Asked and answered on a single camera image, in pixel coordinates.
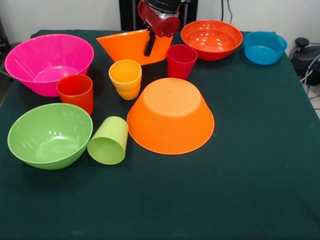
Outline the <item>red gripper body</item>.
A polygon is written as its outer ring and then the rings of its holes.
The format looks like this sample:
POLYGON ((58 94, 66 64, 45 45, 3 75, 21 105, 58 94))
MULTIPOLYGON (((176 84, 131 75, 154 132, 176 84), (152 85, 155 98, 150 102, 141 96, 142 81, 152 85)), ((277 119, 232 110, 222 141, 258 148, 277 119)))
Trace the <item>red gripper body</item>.
POLYGON ((171 37, 180 28, 180 0, 140 0, 137 13, 159 37, 171 37))

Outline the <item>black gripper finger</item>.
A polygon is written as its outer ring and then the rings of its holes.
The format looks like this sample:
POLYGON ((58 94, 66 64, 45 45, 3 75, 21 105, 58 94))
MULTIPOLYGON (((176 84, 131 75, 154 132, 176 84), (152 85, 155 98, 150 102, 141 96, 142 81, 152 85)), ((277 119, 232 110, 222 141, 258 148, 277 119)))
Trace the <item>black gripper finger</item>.
POLYGON ((155 41, 156 41, 156 34, 153 31, 150 31, 149 40, 145 46, 144 53, 143 53, 144 56, 149 57, 151 55, 155 41))

